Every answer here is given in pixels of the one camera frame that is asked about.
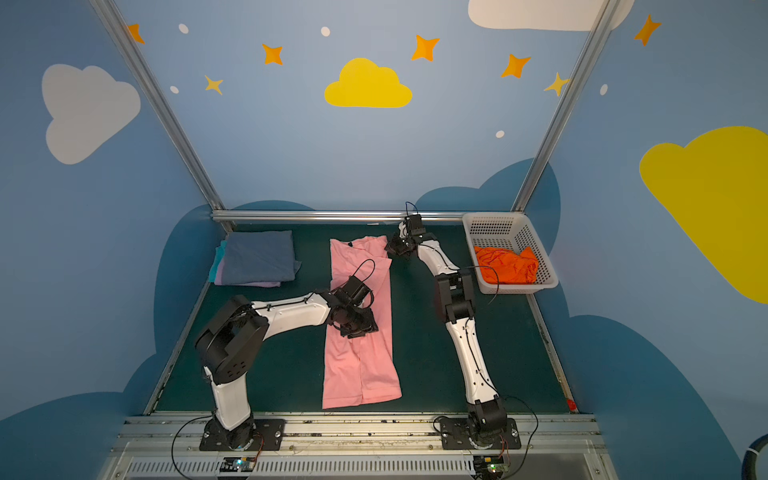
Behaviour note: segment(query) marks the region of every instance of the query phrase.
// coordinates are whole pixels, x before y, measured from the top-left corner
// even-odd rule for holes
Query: orange garment
[[[480,248],[475,247],[478,263],[482,266],[492,266],[496,273],[489,268],[481,268],[482,279],[488,283],[535,283],[538,271],[538,259],[530,247],[516,254],[512,250],[504,248]]]

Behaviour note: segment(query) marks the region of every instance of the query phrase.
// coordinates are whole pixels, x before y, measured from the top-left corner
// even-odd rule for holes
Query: green work surface
[[[249,300],[281,300],[306,295],[330,284],[329,239],[342,241],[390,236],[396,226],[246,225],[240,230],[293,230],[296,259],[302,266],[293,282],[280,288],[214,286],[208,290],[190,335],[162,392],[157,410],[210,411],[214,397],[204,381],[194,341],[216,311],[233,295]],[[448,257],[472,264],[462,227],[428,225]],[[397,258],[390,268],[392,345],[402,397],[390,402],[335,409],[345,412],[464,412],[464,380],[456,349],[434,306],[434,282],[415,255]],[[475,288],[478,341],[498,391],[525,400],[536,412],[568,412],[536,322],[523,295],[491,295]],[[323,400],[325,327],[304,327],[269,338],[247,373],[248,400],[255,412],[319,412]],[[509,412],[526,412],[514,399]]]

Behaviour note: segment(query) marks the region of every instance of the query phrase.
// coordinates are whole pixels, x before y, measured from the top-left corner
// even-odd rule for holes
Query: gray-blue folded shirt
[[[233,232],[227,238],[221,282],[288,282],[301,262],[293,254],[293,232]]]

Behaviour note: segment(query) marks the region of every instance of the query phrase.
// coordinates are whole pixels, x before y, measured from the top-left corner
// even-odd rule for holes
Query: white cloud
[[[619,0],[611,28],[629,14],[634,0]],[[589,31],[603,0],[469,0],[469,18],[485,28]]]
[[[56,160],[67,165],[85,160],[141,108],[133,85],[94,66],[51,65],[43,74],[43,100],[53,117],[45,141]]]

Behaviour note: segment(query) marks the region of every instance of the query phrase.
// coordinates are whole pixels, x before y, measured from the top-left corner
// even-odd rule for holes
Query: laundry basket
[[[533,250],[538,258],[538,272],[536,283],[520,285],[498,285],[499,293],[535,293],[545,288],[555,288],[558,285],[558,276],[554,274],[552,263],[547,257],[544,245],[538,239],[536,230],[525,214],[517,212],[478,212],[465,214],[464,231],[467,234],[467,245],[472,262],[478,266],[478,257],[475,255],[475,247],[497,247],[512,250],[520,254],[526,247]],[[482,275],[477,275],[480,291],[483,293],[496,293],[496,284],[483,280]]]

